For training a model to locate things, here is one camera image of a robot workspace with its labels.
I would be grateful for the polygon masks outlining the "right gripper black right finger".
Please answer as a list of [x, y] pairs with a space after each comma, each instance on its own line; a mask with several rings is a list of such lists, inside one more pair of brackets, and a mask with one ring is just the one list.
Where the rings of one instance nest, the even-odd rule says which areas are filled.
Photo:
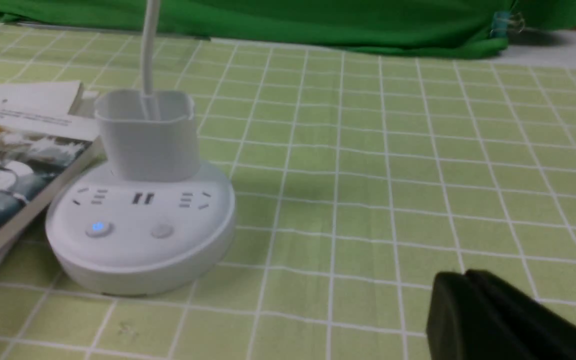
[[575, 324], [490, 271], [469, 269], [465, 275], [538, 360], [576, 360]]

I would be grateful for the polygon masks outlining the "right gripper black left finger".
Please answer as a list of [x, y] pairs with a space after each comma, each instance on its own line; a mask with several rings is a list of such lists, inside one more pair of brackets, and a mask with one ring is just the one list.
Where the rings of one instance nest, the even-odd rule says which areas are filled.
[[426, 323], [432, 360], [512, 360], [514, 346], [483, 297], [455, 272], [436, 274]]

